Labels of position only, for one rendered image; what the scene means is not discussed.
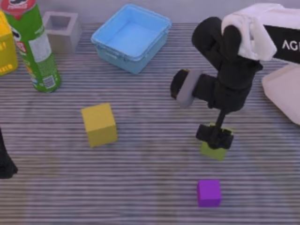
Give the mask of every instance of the green cube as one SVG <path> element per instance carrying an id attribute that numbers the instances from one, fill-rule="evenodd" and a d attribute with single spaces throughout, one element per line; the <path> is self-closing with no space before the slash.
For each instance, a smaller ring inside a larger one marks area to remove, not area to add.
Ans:
<path id="1" fill-rule="evenodd" d="M 216 159 L 218 161 L 223 161 L 226 156 L 227 150 L 226 149 L 215 149 L 214 150 L 214 149 L 211 149 L 206 142 L 202 142 L 200 153 L 205 156 L 208 156 L 210 158 Z"/>

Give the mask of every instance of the purple cube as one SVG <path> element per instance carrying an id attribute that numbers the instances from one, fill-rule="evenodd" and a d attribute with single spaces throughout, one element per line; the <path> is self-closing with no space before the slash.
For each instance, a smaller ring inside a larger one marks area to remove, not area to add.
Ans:
<path id="1" fill-rule="evenodd" d="M 197 186 L 199 207 L 218 207 L 221 203 L 219 180 L 199 180 Z"/>

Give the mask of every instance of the cube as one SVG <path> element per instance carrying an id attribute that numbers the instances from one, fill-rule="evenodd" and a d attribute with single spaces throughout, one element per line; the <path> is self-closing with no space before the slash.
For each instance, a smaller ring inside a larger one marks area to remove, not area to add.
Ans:
<path id="1" fill-rule="evenodd" d="M 74 53 L 82 34 L 77 13 L 48 11 L 43 17 L 53 53 Z"/>
<path id="2" fill-rule="evenodd" d="M 227 150 L 226 149 L 211 149 L 206 142 L 202 142 L 200 153 L 202 155 L 208 156 L 212 159 L 215 159 L 218 161 L 223 161 L 226 156 Z"/>
<path id="3" fill-rule="evenodd" d="M 81 113 L 91 148 L 118 140 L 116 122 L 109 103 L 84 108 Z"/>
<path id="4" fill-rule="evenodd" d="M 199 180 L 197 186 L 199 207 L 218 207 L 221 204 L 219 180 Z"/>

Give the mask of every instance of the yellow block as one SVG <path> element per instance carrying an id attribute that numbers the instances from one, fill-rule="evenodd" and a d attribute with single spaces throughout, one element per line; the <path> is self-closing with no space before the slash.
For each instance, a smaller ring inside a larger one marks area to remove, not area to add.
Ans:
<path id="1" fill-rule="evenodd" d="M 0 76 L 18 68 L 13 34 L 8 22 L 0 11 Z"/>
<path id="2" fill-rule="evenodd" d="M 81 113 L 90 147 L 118 140 L 116 122 L 109 103 L 84 108 Z"/>

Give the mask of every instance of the blue plastic bin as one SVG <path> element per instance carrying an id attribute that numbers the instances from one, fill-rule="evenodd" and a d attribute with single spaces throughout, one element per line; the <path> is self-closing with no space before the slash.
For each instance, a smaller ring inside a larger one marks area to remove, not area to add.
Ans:
<path id="1" fill-rule="evenodd" d="M 99 58 L 139 74 L 165 45 L 172 22 L 142 7 L 127 4 L 91 37 Z"/>

